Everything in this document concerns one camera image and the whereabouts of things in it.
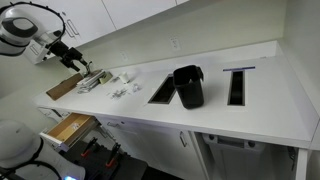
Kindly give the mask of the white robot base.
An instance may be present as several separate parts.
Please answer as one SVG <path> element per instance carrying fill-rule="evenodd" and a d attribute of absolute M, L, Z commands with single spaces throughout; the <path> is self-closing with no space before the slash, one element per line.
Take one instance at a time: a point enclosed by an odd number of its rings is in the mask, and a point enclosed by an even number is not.
<path fill-rule="evenodd" d="M 0 121 L 1 180 L 84 180 L 86 170 L 53 150 L 22 122 Z"/>

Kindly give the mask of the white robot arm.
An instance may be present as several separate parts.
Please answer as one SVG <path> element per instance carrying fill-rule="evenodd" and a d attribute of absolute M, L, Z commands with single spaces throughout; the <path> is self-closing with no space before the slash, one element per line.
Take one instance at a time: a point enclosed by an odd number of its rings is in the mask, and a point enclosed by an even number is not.
<path fill-rule="evenodd" d="M 50 7 L 34 2 L 10 2 L 1 7 L 0 54 L 10 57 L 24 54 L 33 64 L 53 55 L 76 72 L 80 68 L 75 61 L 90 71 L 83 55 L 62 41 L 66 30 L 63 17 Z"/>

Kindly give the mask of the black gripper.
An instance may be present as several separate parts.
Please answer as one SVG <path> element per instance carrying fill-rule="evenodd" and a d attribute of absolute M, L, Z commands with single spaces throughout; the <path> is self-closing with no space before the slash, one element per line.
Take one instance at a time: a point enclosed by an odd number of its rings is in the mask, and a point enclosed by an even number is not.
<path fill-rule="evenodd" d="M 76 72 L 79 72 L 80 69 L 73 63 L 74 60 L 79 61 L 86 68 L 86 74 L 91 73 L 90 64 L 82 58 L 82 54 L 75 48 L 69 48 L 62 41 L 57 41 L 52 46 L 49 47 L 49 50 L 56 56 L 60 57 L 60 62 L 65 65 L 67 68 L 72 68 Z"/>

